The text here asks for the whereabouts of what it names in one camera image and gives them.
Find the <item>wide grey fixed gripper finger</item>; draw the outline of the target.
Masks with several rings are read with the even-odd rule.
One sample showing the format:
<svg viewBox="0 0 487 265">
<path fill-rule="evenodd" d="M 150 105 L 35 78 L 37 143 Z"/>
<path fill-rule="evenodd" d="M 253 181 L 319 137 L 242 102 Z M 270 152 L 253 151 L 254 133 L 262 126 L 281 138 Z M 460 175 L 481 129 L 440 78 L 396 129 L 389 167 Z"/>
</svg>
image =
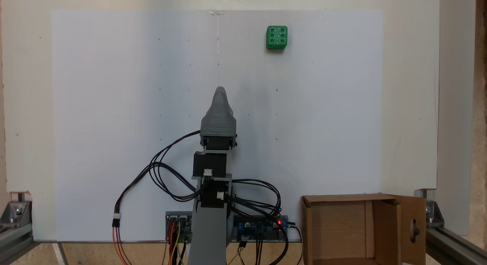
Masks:
<svg viewBox="0 0 487 265">
<path fill-rule="evenodd" d="M 218 86 L 212 104 L 201 121 L 201 137 L 235 137 L 236 119 L 228 102 L 226 90 Z"/>
</svg>

